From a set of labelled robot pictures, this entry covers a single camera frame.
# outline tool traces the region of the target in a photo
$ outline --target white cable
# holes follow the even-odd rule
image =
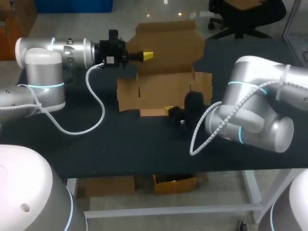
[[[98,65],[95,65],[93,67],[91,67],[87,73],[86,73],[86,84],[87,84],[87,88],[89,90],[89,92],[93,95],[93,97],[97,100],[97,102],[100,104],[101,108],[102,108],[102,116],[100,118],[100,120],[91,128],[85,130],[85,131],[80,131],[80,132],[70,132],[70,131],[66,131],[65,129],[63,129],[59,123],[53,118],[53,116],[45,109],[42,107],[42,104],[39,102],[36,94],[34,93],[33,89],[30,88],[28,85],[24,85],[24,84],[20,84],[19,86],[25,86],[27,87],[36,104],[25,104],[25,105],[20,105],[20,106],[11,106],[11,107],[0,107],[0,111],[7,111],[7,110],[15,110],[15,109],[24,109],[24,108],[37,108],[39,109],[41,112],[45,113],[48,118],[55,124],[55,126],[63,133],[67,134],[67,135],[72,135],[72,136],[76,136],[76,135],[82,135],[82,134],[85,134],[85,133],[88,133],[94,129],[96,129],[100,124],[101,122],[103,121],[104,117],[105,117],[105,106],[103,104],[103,102],[97,97],[97,95],[94,93],[94,91],[92,90],[91,86],[90,86],[90,83],[89,83],[89,75],[90,75],[90,72],[96,68],[99,68],[101,66],[103,66],[104,63],[102,64],[98,64]]]
[[[229,120],[235,115],[235,113],[243,106],[243,104],[253,95],[255,94],[258,90],[260,90],[261,88],[267,87],[269,85],[274,85],[274,84],[279,84],[279,81],[269,81],[269,82],[265,82],[262,83],[258,86],[256,86],[255,89],[251,90],[251,92],[249,92],[237,105],[236,107],[232,110],[232,112],[220,123],[220,125],[216,128],[216,130],[211,134],[211,136],[203,143],[201,144],[195,151],[193,150],[194,147],[194,142],[198,133],[198,130],[200,128],[201,123],[203,122],[203,120],[205,119],[205,117],[207,116],[207,114],[213,110],[215,107],[219,106],[221,104],[220,102],[217,102],[215,104],[213,104],[212,106],[210,106],[205,112],[204,114],[201,116],[194,132],[193,132],[193,137],[192,137],[192,142],[191,142],[191,146],[190,146],[190,155],[196,155],[198,154],[202,149],[204,149],[213,139],[215,136],[218,135],[218,133],[226,126],[226,124],[229,122]],[[305,85],[301,85],[298,83],[294,83],[294,82],[289,82],[289,81],[284,81],[283,82],[284,85],[290,85],[290,86],[294,86],[294,87],[299,87],[301,89],[305,89],[308,90],[308,86]]]

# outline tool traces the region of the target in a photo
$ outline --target orange object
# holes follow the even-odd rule
[[[2,21],[0,26],[0,61],[15,59],[15,43],[22,37],[21,28],[12,13]]]
[[[86,197],[133,194],[135,181],[133,176],[86,178],[84,187]]]
[[[0,61],[15,59],[15,43],[27,37],[37,17],[33,0],[0,0]]]
[[[165,182],[158,182],[158,177],[153,175],[154,192],[156,195],[174,194],[174,193],[187,193],[196,188],[197,177],[191,175],[190,178],[182,180],[170,180]]]

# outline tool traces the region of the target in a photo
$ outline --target black object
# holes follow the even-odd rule
[[[283,41],[275,39],[208,40],[205,55],[193,64],[196,72],[213,73],[212,102],[221,101],[236,60],[255,55],[279,63],[294,64],[292,53]],[[189,155],[191,134],[170,126],[168,118],[142,117],[139,111],[119,113],[116,79],[136,76],[128,65],[91,72],[90,83],[104,102],[105,119],[83,136],[61,133],[44,114],[3,124],[0,143],[20,145],[40,153],[62,179],[116,175],[168,175],[210,171],[251,169],[308,168],[307,112],[274,101],[282,116],[294,121],[294,137],[285,153],[274,153],[215,137],[195,156]],[[85,71],[77,73],[77,82],[66,89],[66,106],[52,115],[69,131],[86,130],[101,117],[102,110],[86,87]],[[23,72],[20,83],[26,83]],[[205,132],[197,135],[205,141]]]
[[[269,35],[255,30],[257,26],[264,26],[280,21],[286,15],[286,8],[282,0],[265,0],[262,5],[247,10],[239,10],[223,0],[210,0],[209,11],[219,13],[223,19],[210,18],[208,29],[215,28],[218,23],[226,30],[215,34],[209,39],[220,39],[235,34],[235,38],[242,39],[244,34],[258,38],[270,38]]]
[[[184,109],[180,108],[179,106],[174,106],[169,109],[168,117],[172,124],[182,124],[185,121],[185,113]]]
[[[241,220],[237,223],[237,231],[248,231],[247,224],[244,224]]]
[[[184,101],[185,106],[185,124],[189,130],[194,130],[200,117],[207,109],[207,106],[203,103],[204,98],[201,92],[191,91],[189,92]],[[204,128],[204,123],[201,124],[200,129]]]
[[[174,106],[169,109],[169,119],[172,124],[185,124],[188,131],[193,130],[197,125],[201,115],[207,109],[203,103],[203,94],[201,92],[188,92],[184,99],[184,109]]]
[[[95,64],[105,63],[107,67],[125,66],[129,60],[143,62],[143,52],[128,54],[125,42],[118,36],[118,30],[109,30],[109,39],[94,45]]]

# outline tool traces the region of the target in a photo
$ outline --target black table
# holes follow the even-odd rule
[[[291,53],[282,41],[207,40],[205,55],[194,67],[196,71],[213,73],[213,102],[221,100],[235,61],[244,55],[293,64]],[[127,70],[93,71],[90,82],[106,104],[106,117],[91,133],[67,136],[45,115],[34,115],[5,124],[0,143],[21,145],[39,152],[63,179],[308,167],[307,114],[281,102],[273,102],[273,108],[291,117],[295,124],[292,144],[285,153],[215,138],[200,154],[190,156],[191,134],[171,126],[166,117],[140,118],[138,111],[118,112],[116,77],[133,77],[136,71],[133,66]],[[77,75],[74,82],[66,85],[65,109],[53,113],[69,131],[85,130],[101,116],[99,105],[85,87],[84,72]]]

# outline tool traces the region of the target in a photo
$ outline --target table leg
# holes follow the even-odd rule
[[[291,23],[292,23],[292,21],[293,21],[293,19],[295,17],[295,14],[297,12],[298,7],[300,6],[300,3],[301,3],[301,0],[294,0],[294,3],[293,3],[293,6],[292,6],[290,15],[288,17],[287,23],[286,23],[286,25],[284,27],[283,34],[282,34],[284,40],[287,40],[287,36],[289,34]]]
[[[247,189],[249,201],[252,204],[261,203],[261,193],[255,178],[255,173],[253,170],[242,171],[244,183]]]
[[[304,169],[282,169],[274,180],[272,186],[269,188],[264,198],[262,198],[262,209],[253,212],[253,218],[255,223],[260,223],[262,217],[272,204],[278,199],[285,188],[291,183],[291,181],[300,174]]]

